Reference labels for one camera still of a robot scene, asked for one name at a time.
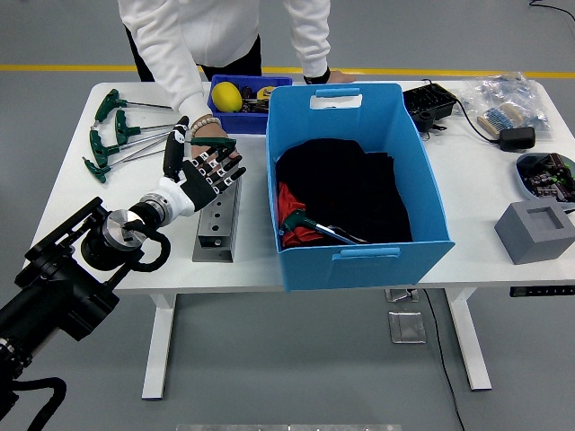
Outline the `person's right hand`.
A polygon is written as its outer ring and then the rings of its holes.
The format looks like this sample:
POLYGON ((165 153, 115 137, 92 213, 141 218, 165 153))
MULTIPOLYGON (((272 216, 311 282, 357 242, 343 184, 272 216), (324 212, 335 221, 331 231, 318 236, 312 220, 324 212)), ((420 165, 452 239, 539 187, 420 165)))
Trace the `person's right hand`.
MULTIPOLYGON (((223 138, 228 138, 228 134, 221 128, 221 126, 218 123, 208 123, 207 125, 199 128, 195 135, 195 138, 216 138, 216 137, 223 137, 223 138)), ((203 153, 204 151, 207 151, 208 147, 207 146, 197 146, 194 145, 191 148, 191 156, 192 157, 197 157, 199 156, 201 153, 203 153)))

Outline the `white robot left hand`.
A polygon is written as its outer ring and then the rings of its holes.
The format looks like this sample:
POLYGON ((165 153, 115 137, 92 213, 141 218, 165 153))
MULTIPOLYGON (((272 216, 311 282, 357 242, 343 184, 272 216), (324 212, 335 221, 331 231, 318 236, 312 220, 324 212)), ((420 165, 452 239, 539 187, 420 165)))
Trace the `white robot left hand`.
POLYGON ((182 117, 167 137, 163 174, 154 192, 161 224, 167 225, 179 216, 191 216, 213 202, 246 173, 235 154, 235 141, 230 138, 195 138, 193 145, 206 145, 195 159, 184 157, 186 137, 191 135, 190 120, 182 117))

